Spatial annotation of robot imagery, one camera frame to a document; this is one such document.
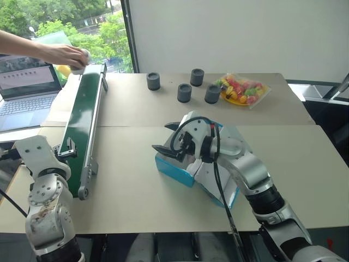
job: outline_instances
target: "laptop screen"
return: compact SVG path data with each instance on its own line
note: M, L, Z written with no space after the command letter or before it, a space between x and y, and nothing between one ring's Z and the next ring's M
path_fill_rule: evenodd
M4 100L59 90L52 64L26 56L0 55L0 94Z

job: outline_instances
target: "beige tabletop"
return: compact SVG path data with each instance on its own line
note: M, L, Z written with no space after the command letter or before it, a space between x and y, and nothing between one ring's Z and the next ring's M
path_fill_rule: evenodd
M348 168L319 126L238 126L238 130L307 228L349 225ZM56 145L63 131L47 127L40 133ZM74 199L71 207L78 234L229 230L224 209L197 184L189 188L157 171L151 144L162 144L170 132L163 127L97 129L99 173L92 180L91 197ZM22 167L8 189L24 210L31 182ZM24 232L24 217L8 201L2 201L0 214L0 232ZM232 214L239 230L257 230L241 194Z
M265 83L272 89L252 110L248 106L232 105L222 99L216 104L205 102L207 86L222 77L222 74L205 74L204 84L193 86L191 101L183 104L177 100L177 87L189 82L189 74L161 74L161 88L150 91L146 74L108 73L109 90L101 101L99 126L163 126L167 122L180 121L191 110L226 124L314 124L281 74L241 75ZM78 86L77 76L70 76L66 87L52 104L51 113L43 126L65 126Z

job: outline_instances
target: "window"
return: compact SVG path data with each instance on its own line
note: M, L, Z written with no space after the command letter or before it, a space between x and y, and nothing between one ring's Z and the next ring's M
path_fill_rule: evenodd
M109 72L132 73L127 31L117 0L0 0L0 29L45 43L90 51Z

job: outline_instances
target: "laptop keyboard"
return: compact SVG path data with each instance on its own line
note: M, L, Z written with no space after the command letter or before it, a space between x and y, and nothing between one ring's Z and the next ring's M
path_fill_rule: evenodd
M54 98L55 96L6 102L0 108L0 116L50 108Z

